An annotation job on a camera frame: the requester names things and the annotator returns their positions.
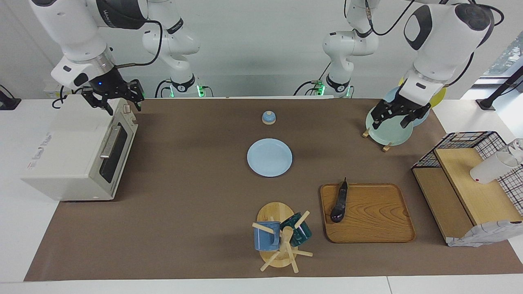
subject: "towel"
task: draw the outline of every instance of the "towel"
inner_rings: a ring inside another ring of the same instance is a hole
[[[491,221],[471,228],[463,238],[448,237],[446,241],[447,245],[451,247],[479,247],[481,245],[488,245],[499,241],[504,241],[522,234],[523,223],[520,221]]]

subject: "brown mat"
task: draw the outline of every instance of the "brown mat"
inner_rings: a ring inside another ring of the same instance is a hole
[[[447,247],[410,167],[445,134],[436,117],[388,153],[363,139],[377,100],[148,100],[115,201],[60,203],[26,281],[248,277],[403,276],[523,273],[507,241]],[[261,122],[265,110],[276,124]],[[246,153],[261,138],[292,150],[284,175],[263,178]],[[394,183],[417,238],[411,243],[327,240],[319,188],[344,177]],[[254,250],[258,210],[281,201],[310,210],[314,257],[269,268]]]

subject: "window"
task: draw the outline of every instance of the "window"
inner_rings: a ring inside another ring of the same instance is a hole
[[[523,32],[508,46],[494,64],[474,83],[475,87],[504,83],[523,65]]]
[[[508,46],[494,64],[483,74],[483,76],[510,76],[510,68],[518,62],[523,55],[523,32]]]

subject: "oven handle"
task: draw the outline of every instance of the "oven handle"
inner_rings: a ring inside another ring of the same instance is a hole
[[[115,148],[116,140],[118,139],[121,130],[122,126],[114,126],[111,129],[111,134],[109,135],[109,138],[107,138],[107,143],[100,153],[101,159],[108,159],[111,157],[112,150]]]

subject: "rectangular wooden tray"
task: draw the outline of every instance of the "rectangular wooden tray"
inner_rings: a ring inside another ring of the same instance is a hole
[[[326,184],[320,194],[327,238],[334,243],[407,243],[416,238],[398,186],[349,184],[345,217],[333,223],[339,184]]]

